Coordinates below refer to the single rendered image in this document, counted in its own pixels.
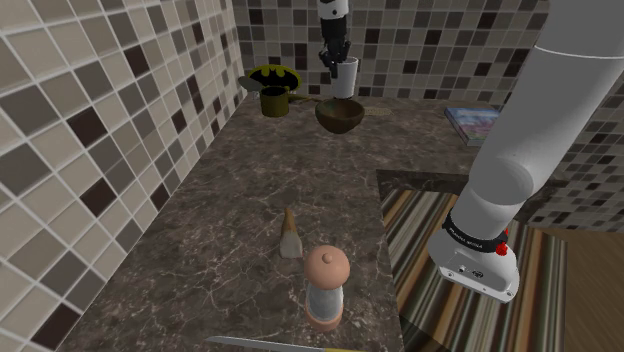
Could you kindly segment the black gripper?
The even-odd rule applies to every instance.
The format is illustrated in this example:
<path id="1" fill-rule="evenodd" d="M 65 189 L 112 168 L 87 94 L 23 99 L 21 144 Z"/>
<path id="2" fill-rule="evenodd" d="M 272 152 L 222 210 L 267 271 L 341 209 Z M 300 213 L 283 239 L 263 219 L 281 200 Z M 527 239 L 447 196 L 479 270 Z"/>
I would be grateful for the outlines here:
<path id="1" fill-rule="evenodd" d="M 321 34 L 327 50 L 319 52 L 319 59 L 329 70 L 332 79 L 338 78 L 337 60 L 344 62 L 349 54 L 351 42 L 346 39 L 347 17 L 321 19 Z"/>

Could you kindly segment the white cup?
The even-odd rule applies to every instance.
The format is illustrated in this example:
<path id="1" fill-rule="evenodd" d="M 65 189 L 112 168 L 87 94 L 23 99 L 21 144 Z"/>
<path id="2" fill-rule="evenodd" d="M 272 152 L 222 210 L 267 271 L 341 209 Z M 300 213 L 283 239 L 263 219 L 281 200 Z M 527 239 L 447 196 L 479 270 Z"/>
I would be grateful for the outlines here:
<path id="1" fill-rule="evenodd" d="M 359 60 L 348 56 L 336 65 L 337 77 L 331 79 L 331 95 L 337 99 L 350 99 L 354 96 Z"/>

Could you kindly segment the brown wooden bowl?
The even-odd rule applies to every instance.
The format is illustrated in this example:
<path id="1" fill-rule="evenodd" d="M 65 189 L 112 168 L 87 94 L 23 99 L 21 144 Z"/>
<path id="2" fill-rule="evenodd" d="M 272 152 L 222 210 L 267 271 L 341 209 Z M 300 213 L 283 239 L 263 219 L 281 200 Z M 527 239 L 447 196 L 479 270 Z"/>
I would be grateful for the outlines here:
<path id="1" fill-rule="evenodd" d="M 365 115 L 365 108 L 350 99 L 327 99 L 315 106 L 318 123 L 334 134 L 345 134 L 357 127 Z"/>

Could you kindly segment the black yellow bat emblem plate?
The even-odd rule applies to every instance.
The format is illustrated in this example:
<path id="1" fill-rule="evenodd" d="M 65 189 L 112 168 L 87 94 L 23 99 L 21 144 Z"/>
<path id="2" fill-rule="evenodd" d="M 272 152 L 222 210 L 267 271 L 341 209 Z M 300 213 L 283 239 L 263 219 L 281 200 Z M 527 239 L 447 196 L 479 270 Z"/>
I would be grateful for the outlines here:
<path id="1" fill-rule="evenodd" d="M 248 77 L 258 81 L 263 87 L 283 87 L 288 92 L 296 91 L 302 82 L 296 71 L 287 66 L 276 64 L 255 67 L 248 73 Z"/>

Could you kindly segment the olive green mug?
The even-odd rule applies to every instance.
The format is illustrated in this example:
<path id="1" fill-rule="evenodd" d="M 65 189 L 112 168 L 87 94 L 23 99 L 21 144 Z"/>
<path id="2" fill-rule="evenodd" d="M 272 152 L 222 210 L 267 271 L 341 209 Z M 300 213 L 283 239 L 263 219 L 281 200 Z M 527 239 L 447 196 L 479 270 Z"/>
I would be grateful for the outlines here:
<path id="1" fill-rule="evenodd" d="M 289 94 L 280 86 L 264 87 L 260 91 L 261 112 L 266 117 L 279 118 L 289 113 Z"/>

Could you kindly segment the blue book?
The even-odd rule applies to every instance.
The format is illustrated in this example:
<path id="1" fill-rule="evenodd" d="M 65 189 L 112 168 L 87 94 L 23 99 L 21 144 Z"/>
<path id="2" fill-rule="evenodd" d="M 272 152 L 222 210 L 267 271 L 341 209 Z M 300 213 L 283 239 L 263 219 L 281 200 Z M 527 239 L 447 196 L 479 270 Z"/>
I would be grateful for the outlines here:
<path id="1" fill-rule="evenodd" d="M 486 108 L 452 108 L 445 116 L 467 146 L 481 146 L 493 127 L 499 112 Z"/>

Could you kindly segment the beige wedge scraper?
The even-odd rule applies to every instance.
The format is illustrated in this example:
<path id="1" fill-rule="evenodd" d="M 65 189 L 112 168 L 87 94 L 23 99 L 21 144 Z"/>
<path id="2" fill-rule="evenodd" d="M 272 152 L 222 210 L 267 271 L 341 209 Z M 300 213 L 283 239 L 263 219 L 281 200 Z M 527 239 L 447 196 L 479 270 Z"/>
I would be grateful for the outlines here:
<path id="1" fill-rule="evenodd" d="M 280 235 L 280 256 L 285 259 L 303 257 L 303 245 L 298 235 L 294 215 L 290 209 L 284 209 L 284 219 Z"/>

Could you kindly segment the pink wooden pepper grinder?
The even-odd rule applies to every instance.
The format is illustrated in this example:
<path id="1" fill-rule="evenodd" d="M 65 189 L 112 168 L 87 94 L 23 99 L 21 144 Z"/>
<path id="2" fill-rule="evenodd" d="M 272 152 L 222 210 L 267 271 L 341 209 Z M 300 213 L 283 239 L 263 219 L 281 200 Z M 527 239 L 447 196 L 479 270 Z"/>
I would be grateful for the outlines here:
<path id="1" fill-rule="evenodd" d="M 343 315 L 343 285 L 350 276 L 345 253 L 331 245 L 309 252 L 304 262 L 306 288 L 305 313 L 310 325 L 320 331 L 335 329 Z"/>

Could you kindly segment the striped robot stand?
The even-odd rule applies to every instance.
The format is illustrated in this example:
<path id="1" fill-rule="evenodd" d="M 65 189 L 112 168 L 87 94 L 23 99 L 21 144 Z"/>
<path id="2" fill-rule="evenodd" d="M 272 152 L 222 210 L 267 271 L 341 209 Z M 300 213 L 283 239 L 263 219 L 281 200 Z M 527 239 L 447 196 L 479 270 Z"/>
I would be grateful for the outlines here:
<path id="1" fill-rule="evenodd" d="M 455 200 L 401 189 L 382 198 L 406 352 L 564 352 L 566 242 L 512 221 L 520 286 L 500 303 L 444 279 L 427 253 Z"/>

